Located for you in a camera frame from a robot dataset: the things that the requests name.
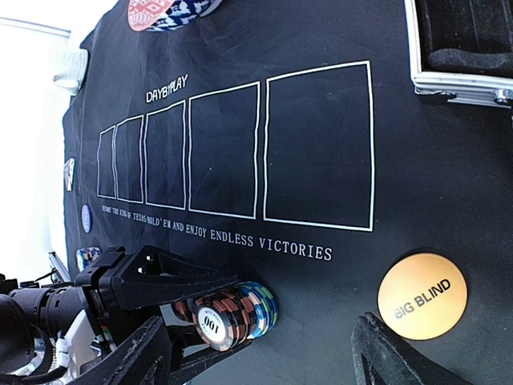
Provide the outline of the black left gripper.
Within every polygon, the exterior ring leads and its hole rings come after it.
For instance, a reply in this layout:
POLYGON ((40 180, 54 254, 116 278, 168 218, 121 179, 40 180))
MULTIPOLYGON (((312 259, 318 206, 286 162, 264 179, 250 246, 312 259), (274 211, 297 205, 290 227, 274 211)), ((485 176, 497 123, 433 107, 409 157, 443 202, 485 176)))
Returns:
POLYGON ((1 360, 31 359, 38 332, 50 338, 66 333, 81 311, 93 335, 119 345, 132 333, 129 310, 198 298, 238 282, 240 275, 229 266, 199 263, 152 245, 127 256, 124 247, 113 247, 73 282, 1 292, 1 360))

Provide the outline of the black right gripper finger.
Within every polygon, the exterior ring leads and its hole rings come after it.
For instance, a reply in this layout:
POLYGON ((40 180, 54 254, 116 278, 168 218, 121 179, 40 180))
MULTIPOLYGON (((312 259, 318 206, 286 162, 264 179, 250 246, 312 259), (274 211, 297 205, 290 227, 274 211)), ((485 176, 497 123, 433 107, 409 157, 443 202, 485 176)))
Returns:
POLYGON ((253 343, 253 340, 246 340, 226 351, 218 351, 200 337, 193 325, 168 326, 168 336, 172 345, 171 369, 185 369, 199 365, 209 368, 250 347, 253 343))

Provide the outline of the stack of poker chips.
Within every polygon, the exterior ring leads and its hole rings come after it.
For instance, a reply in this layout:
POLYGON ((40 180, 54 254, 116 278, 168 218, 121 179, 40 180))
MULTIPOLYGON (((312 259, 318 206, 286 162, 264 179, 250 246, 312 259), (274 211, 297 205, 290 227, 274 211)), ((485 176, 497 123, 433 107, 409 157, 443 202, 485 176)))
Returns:
POLYGON ((92 246, 76 251, 76 261, 79 272, 84 271, 90 264, 97 260, 102 255, 102 250, 99 247, 92 246))

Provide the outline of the orange big blind button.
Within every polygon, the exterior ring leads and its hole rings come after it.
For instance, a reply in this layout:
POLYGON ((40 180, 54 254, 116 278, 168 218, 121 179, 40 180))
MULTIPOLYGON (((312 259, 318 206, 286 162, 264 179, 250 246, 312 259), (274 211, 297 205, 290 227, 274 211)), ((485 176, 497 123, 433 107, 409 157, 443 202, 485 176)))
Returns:
POLYGON ((396 334, 415 341, 451 330, 467 308, 462 271, 436 253, 416 253, 393 265, 379 286, 378 310, 396 334))

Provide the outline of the purple small blind button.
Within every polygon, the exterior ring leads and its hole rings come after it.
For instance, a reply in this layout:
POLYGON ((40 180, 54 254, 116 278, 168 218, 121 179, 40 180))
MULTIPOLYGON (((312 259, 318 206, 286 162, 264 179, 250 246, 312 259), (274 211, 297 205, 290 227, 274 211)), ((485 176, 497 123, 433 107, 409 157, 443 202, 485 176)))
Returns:
POLYGON ((85 233, 90 233, 93 229, 93 215, 90 205, 84 204, 81 209, 81 222, 85 233))

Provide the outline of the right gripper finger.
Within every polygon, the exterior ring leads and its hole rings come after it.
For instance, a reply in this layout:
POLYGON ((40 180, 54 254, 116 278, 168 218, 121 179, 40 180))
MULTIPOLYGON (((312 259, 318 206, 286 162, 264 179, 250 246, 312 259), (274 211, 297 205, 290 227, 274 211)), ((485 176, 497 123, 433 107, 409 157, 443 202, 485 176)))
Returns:
POLYGON ((153 316, 114 352, 80 375, 77 384, 167 384, 172 345, 161 317, 153 316))
POLYGON ((419 353, 371 312, 358 317, 351 347, 358 384, 468 383, 419 353))

